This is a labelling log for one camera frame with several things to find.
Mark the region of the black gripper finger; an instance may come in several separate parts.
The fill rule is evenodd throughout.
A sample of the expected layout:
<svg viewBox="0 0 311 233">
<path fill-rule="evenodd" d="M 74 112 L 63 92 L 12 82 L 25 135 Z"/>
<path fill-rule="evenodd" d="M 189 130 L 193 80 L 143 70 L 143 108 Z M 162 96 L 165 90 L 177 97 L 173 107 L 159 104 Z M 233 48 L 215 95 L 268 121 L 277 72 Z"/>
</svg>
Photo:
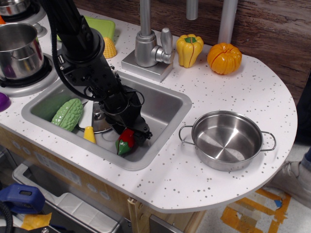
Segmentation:
<svg viewBox="0 0 311 233">
<path fill-rule="evenodd" d="M 153 136 L 153 134 L 148 131 L 146 133 L 142 133 L 142 132 L 134 132 L 134 140 L 135 140 L 135 143 L 138 145 L 138 146 L 143 146 L 144 142 L 147 140 L 147 139 L 151 139 L 151 137 Z"/>
</svg>

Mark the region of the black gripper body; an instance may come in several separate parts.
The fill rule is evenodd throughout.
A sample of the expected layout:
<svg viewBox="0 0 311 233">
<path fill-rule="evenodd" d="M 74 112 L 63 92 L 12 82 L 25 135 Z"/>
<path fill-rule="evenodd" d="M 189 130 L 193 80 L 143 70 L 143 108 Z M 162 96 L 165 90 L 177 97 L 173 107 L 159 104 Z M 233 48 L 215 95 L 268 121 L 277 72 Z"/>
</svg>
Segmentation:
<svg viewBox="0 0 311 233">
<path fill-rule="evenodd" d="M 145 98 L 141 92 L 123 85 L 121 92 L 103 101 L 101 109 L 106 122 L 117 134 L 122 134 L 126 128 L 146 133 L 150 128 L 141 116 L 144 102 Z"/>
</svg>

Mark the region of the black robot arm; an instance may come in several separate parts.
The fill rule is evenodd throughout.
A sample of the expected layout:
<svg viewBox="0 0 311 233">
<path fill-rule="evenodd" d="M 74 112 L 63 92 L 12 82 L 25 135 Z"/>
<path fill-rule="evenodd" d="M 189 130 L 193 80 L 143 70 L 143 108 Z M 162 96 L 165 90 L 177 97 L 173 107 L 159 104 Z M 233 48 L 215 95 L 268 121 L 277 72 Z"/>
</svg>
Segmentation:
<svg viewBox="0 0 311 233">
<path fill-rule="evenodd" d="M 52 34 L 52 59 L 63 84 L 75 95 L 97 101 L 106 122 L 118 134 L 134 132 L 142 146 L 152 137 L 141 116 L 143 103 L 138 91 L 121 83 L 119 75 L 106 61 L 104 39 L 89 27 L 71 0 L 42 0 Z"/>
</svg>

